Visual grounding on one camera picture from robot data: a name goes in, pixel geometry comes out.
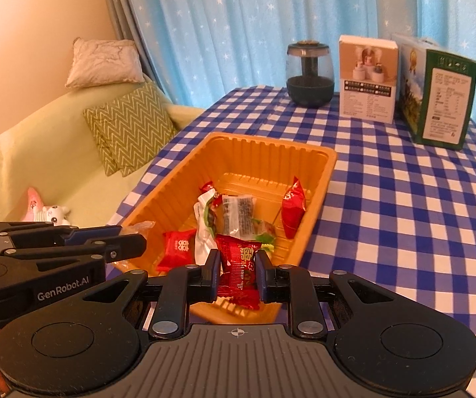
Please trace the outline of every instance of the green product box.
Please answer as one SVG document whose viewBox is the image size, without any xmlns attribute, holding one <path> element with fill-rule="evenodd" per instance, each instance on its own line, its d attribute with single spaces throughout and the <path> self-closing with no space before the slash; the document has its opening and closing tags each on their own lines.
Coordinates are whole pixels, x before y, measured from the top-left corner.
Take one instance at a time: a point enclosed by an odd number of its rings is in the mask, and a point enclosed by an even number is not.
<svg viewBox="0 0 476 398">
<path fill-rule="evenodd" d="M 398 107 L 417 144 L 463 147 L 476 89 L 476 61 L 428 39 L 393 34 L 398 44 Z"/>
</svg>

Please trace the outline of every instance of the red candy wrapper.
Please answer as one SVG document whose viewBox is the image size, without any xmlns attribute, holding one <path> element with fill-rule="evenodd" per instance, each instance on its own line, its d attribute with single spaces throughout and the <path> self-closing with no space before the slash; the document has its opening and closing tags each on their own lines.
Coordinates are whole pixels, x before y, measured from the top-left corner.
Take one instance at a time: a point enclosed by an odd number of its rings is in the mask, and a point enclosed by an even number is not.
<svg viewBox="0 0 476 398">
<path fill-rule="evenodd" d="M 217 235 L 216 245 L 221 253 L 223 275 L 218 286 L 218 296 L 231 297 L 231 303 L 258 310 L 260 296 L 256 286 L 255 251 L 260 242 L 242 241 L 228 235 Z"/>
<path fill-rule="evenodd" d="M 168 272 L 177 266 L 195 263 L 195 229 L 184 232 L 165 232 L 163 236 L 164 257 L 155 268 L 157 271 Z"/>
<path fill-rule="evenodd" d="M 301 224 L 304 213 L 306 212 L 306 198 L 301 183 L 296 176 L 293 177 L 293 186 L 284 195 L 282 199 L 282 211 L 280 217 L 284 233 L 288 239 L 293 239 L 297 233 L 297 228 Z"/>
<path fill-rule="evenodd" d="M 212 190 L 213 188 L 214 188 L 214 185 L 212 184 L 212 181 L 209 181 L 203 187 L 201 187 L 200 190 L 202 193 L 206 193 L 208 190 Z M 221 193 L 218 192 L 218 190 L 216 190 L 216 193 L 212 201 L 212 206 L 216 208 L 220 205 L 221 205 Z"/>
</svg>

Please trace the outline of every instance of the crosshair mark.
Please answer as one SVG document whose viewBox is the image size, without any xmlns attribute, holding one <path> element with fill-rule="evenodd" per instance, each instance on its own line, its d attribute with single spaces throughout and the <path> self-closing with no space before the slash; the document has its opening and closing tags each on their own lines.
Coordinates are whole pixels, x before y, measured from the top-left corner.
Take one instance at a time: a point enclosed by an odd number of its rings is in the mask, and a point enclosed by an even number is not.
<svg viewBox="0 0 476 398">
<path fill-rule="evenodd" d="M 236 338 L 238 338 L 242 336 L 243 334 L 247 334 L 247 332 L 237 327 L 236 329 L 233 329 L 232 331 L 230 331 L 229 334 L 233 334 Z"/>
</svg>

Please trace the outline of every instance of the white pillow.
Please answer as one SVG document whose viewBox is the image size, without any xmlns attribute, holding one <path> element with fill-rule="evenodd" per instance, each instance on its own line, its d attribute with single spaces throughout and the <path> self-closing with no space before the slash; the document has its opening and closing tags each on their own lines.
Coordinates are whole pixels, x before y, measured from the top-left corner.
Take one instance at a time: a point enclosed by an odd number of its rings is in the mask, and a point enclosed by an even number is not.
<svg viewBox="0 0 476 398">
<path fill-rule="evenodd" d="M 74 58 L 66 87 L 144 82 L 133 40 L 83 40 L 73 43 Z"/>
</svg>

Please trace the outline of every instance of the box label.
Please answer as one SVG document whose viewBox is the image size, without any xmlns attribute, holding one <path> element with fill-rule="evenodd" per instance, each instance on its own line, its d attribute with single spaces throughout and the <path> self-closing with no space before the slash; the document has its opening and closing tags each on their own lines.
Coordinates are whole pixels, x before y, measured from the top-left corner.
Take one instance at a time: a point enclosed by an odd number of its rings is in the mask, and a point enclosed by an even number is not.
<svg viewBox="0 0 476 398">
<path fill-rule="evenodd" d="M 433 68 L 423 137 L 458 144 L 467 113 L 470 76 Z"/>
<path fill-rule="evenodd" d="M 342 80 L 342 115 L 390 123 L 395 88 L 387 85 Z"/>
</svg>

